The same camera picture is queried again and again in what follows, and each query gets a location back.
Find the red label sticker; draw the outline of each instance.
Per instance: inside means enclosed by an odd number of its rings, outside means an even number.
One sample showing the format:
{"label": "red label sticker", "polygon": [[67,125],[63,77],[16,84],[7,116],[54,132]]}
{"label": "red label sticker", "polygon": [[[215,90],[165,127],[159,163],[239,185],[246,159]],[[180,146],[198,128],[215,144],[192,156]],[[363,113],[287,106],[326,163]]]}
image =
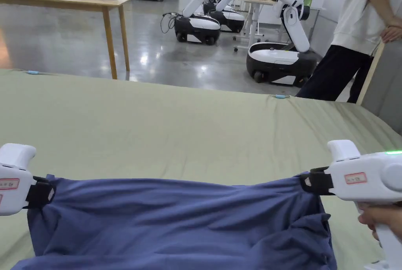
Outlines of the red label sticker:
{"label": "red label sticker", "polygon": [[20,180],[18,178],[0,179],[0,190],[17,189]]}
{"label": "red label sticker", "polygon": [[356,184],[356,183],[366,183],[367,176],[366,173],[351,173],[345,175],[346,184]]}

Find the human hand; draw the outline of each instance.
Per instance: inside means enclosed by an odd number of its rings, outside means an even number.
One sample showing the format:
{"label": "human hand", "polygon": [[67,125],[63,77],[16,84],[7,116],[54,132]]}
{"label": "human hand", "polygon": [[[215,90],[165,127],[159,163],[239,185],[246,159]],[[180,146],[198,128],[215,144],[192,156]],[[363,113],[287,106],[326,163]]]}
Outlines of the human hand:
{"label": "human hand", "polygon": [[375,224],[385,224],[400,239],[402,239],[402,208],[398,206],[367,207],[358,217],[358,221],[366,224],[378,240]]}
{"label": "human hand", "polygon": [[398,16],[393,16],[392,19],[387,22],[388,26],[394,26],[398,28],[402,28],[402,18]]}
{"label": "human hand", "polygon": [[384,43],[393,42],[402,38],[402,29],[394,26],[386,28],[381,33],[381,39]]}

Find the blue t-shirt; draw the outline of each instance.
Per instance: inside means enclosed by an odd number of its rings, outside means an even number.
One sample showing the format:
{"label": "blue t-shirt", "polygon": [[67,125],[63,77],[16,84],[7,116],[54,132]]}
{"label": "blue t-shirt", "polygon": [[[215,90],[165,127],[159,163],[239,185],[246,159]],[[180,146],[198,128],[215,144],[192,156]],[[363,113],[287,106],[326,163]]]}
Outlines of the blue t-shirt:
{"label": "blue t-shirt", "polygon": [[53,202],[28,212],[36,257],[14,270],[336,269],[330,215],[297,177],[253,186],[47,178]]}

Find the black pants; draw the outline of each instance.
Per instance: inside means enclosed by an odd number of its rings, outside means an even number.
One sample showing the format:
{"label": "black pants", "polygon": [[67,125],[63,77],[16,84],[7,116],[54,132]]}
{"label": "black pants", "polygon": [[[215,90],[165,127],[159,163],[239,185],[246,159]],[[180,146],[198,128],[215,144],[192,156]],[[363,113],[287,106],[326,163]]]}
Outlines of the black pants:
{"label": "black pants", "polygon": [[332,45],[296,96],[335,101],[357,73],[348,100],[356,103],[372,61],[367,54]]}

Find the concrete floor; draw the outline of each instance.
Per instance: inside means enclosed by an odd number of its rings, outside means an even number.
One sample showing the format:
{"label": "concrete floor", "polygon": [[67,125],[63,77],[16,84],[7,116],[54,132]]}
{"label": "concrete floor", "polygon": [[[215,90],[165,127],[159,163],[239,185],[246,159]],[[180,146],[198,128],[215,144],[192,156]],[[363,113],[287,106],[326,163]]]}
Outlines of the concrete floor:
{"label": "concrete floor", "polygon": [[[246,72],[246,50],[232,34],[214,46],[179,43],[161,32],[163,13],[188,0],[125,4],[130,55],[127,75],[117,9],[111,12],[118,79],[204,89],[295,95],[296,87],[257,84]],[[101,13],[0,4],[0,68],[111,78]],[[340,101],[346,101],[344,91]]]}

